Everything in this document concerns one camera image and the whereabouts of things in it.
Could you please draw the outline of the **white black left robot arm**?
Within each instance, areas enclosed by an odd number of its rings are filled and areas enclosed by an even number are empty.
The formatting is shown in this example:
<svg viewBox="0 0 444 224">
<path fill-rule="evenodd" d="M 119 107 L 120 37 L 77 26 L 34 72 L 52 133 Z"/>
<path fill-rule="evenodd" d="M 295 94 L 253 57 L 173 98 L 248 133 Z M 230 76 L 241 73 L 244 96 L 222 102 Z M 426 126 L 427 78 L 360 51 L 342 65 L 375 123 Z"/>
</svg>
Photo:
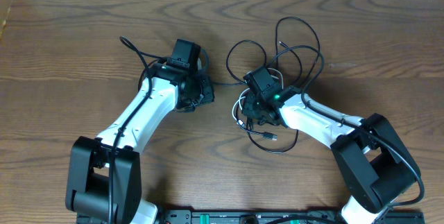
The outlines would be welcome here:
<svg viewBox="0 0 444 224">
<path fill-rule="evenodd" d="M 206 51 L 178 39 L 167 57 L 145 63 L 138 93 L 95 138 L 72 146 L 65 205 L 77 223 L 157 223 L 160 209 L 142 198 L 140 157 L 170 112 L 193 112 L 214 101 Z"/>
</svg>

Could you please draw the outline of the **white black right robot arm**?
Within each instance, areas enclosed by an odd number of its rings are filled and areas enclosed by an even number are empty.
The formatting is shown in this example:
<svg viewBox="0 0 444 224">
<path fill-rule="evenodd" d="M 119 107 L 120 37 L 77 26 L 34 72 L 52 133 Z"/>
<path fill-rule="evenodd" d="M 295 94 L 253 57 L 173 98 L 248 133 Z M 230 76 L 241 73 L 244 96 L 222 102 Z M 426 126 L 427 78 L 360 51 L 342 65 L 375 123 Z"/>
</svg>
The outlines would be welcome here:
<svg viewBox="0 0 444 224">
<path fill-rule="evenodd" d="M 342 114 L 312 100 L 297 87 L 283 87 L 265 67 L 244 76 L 248 93 L 242 106 L 253 124 L 300 130 L 333 153 L 351 194 L 340 211 L 346 223 L 387 222 L 396 198 L 420 181 L 420 169 L 391 123 Z"/>
</svg>

